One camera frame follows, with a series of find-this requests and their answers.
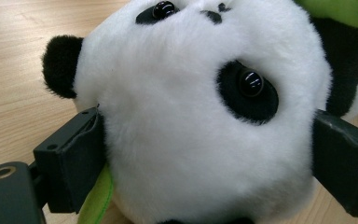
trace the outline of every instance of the stuffed animal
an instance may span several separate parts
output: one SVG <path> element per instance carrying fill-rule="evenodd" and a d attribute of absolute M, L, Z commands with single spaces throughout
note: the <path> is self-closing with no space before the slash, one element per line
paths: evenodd
<path fill-rule="evenodd" d="M 48 43 L 48 88 L 99 105 L 104 188 L 128 219 L 258 223 L 307 203 L 315 111 L 358 113 L 358 28 L 310 21 L 298 4 L 337 18 L 309 2 L 133 0 Z"/>

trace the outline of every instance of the black bracket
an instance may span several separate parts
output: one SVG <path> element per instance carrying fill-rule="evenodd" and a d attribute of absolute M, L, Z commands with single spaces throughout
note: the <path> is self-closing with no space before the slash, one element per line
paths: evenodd
<path fill-rule="evenodd" d="M 313 135 L 313 173 L 358 217 L 358 128 L 323 111 Z M 105 164 L 103 117 L 76 115 L 34 150 L 35 162 L 0 165 L 0 224 L 46 223 L 53 213 L 78 212 Z"/>

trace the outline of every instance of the black ear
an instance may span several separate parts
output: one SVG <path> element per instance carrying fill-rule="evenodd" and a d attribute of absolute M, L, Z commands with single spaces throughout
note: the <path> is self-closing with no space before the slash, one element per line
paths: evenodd
<path fill-rule="evenodd" d="M 76 98 L 74 79 L 83 38 L 71 35 L 53 37 L 42 58 L 48 88 L 64 98 Z"/>

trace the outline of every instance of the black eye patch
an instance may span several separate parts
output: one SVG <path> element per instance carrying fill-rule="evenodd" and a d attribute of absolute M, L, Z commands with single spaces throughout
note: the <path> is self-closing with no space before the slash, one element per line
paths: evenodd
<path fill-rule="evenodd" d="M 257 71 L 231 62 L 220 70 L 216 81 L 220 96 L 235 118 L 264 124 L 275 116 L 278 93 Z"/>
<path fill-rule="evenodd" d="M 153 25 L 178 12 L 179 9 L 169 1 L 162 1 L 155 6 L 141 12 L 136 19 L 136 24 Z"/>

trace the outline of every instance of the wooden table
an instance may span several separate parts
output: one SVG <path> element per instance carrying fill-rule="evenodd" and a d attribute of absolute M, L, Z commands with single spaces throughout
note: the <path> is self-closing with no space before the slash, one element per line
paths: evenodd
<path fill-rule="evenodd" d="M 54 35 L 85 36 L 126 4 L 111 1 L 0 0 L 0 163 L 33 161 L 32 150 L 76 114 L 70 100 L 46 91 L 40 57 Z M 358 118 L 353 122 L 358 125 Z M 48 223 L 76 223 L 50 214 Z M 103 223 L 128 223 L 112 205 Z M 283 223 L 358 223 L 319 187 L 312 203 Z"/>

